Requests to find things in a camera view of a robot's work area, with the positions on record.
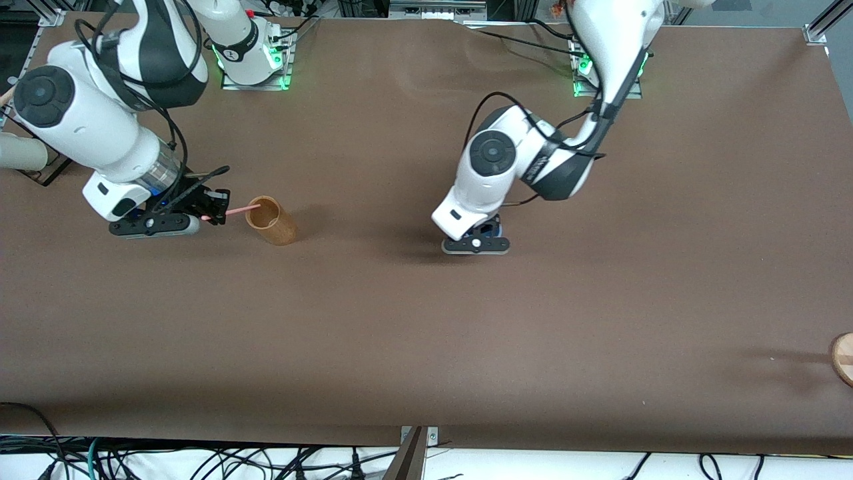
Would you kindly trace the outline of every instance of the brown cup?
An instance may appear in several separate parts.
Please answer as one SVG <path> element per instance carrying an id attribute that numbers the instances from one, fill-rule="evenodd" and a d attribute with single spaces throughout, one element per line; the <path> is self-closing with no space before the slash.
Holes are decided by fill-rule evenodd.
<path id="1" fill-rule="evenodd" d="M 269 243 L 282 246 L 296 241 L 296 222 L 271 196 L 262 195 L 249 206 L 260 205 L 246 212 L 246 222 Z"/>

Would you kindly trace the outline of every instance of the brown table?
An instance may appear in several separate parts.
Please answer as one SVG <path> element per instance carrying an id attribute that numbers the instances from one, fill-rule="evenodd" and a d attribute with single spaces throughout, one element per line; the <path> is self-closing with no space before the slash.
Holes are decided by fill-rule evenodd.
<path id="1" fill-rule="evenodd" d="M 853 330 L 853 129 L 827 56 L 795 29 L 665 28 L 654 49 L 583 191 L 502 213 L 503 257 L 442 254 L 429 219 L 474 106 L 503 90 L 556 123 L 588 99 L 560 54 L 447 21 L 323 20 L 290 91 L 221 91 L 212 68 L 174 110 L 190 166 L 231 165 L 211 186 L 234 206 L 278 199 L 294 245 L 241 218 L 118 240 L 87 169 L 3 173 L 0 397 L 67 435 L 437 424 L 456 446 L 849 453 L 827 346 Z"/>

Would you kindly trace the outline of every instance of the teal cable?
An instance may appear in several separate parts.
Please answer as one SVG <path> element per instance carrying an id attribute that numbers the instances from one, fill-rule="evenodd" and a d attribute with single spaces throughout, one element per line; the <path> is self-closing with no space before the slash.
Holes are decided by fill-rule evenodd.
<path id="1" fill-rule="evenodd" d="M 98 443 L 98 440 L 101 440 L 101 438 L 96 437 L 92 439 L 92 443 L 89 445 L 89 454 L 86 455 L 86 465 L 89 467 L 89 480 L 98 480 L 95 478 L 95 444 Z"/>

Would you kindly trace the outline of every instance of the black plug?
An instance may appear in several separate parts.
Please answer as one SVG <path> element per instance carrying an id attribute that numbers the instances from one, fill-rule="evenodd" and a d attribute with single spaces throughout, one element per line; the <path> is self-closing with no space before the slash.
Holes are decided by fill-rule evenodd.
<path id="1" fill-rule="evenodd" d="M 48 465 L 48 467 L 44 469 L 42 474 L 38 476 L 38 480 L 50 480 L 50 476 L 53 475 L 54 467 L 56 467 L 56 462 Z"/>
<path id="2" fill-rule="evenodd" d="M 350 480 L 365 480 L 364 471 L 362 470 L 362 461 L 358 458 L 358 451 L 352 448 L 352 476 Z"/>

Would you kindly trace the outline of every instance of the pink straw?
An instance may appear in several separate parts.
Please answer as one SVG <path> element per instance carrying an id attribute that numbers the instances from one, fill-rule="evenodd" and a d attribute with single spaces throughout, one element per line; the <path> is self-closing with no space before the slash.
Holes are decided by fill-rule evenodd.
<path id="1" fill-rule="evenodd" d="M 258 208 L 258 207 L 260 207 L 260 204 L 255 203 L 254 205 L 249 205 L 248 207 L 240 207 L 240 208 L 231 209 L 231 210 L 225 212 L 225 214 L 226 215 L 242 214 L 243 212 L 248 212 L 249 210 L 254 210 L 255 208 Z M 211 217 L 209 215 L 201 215 L 201 219 L 204 221 L 208 221 L 211 219 Z"/>

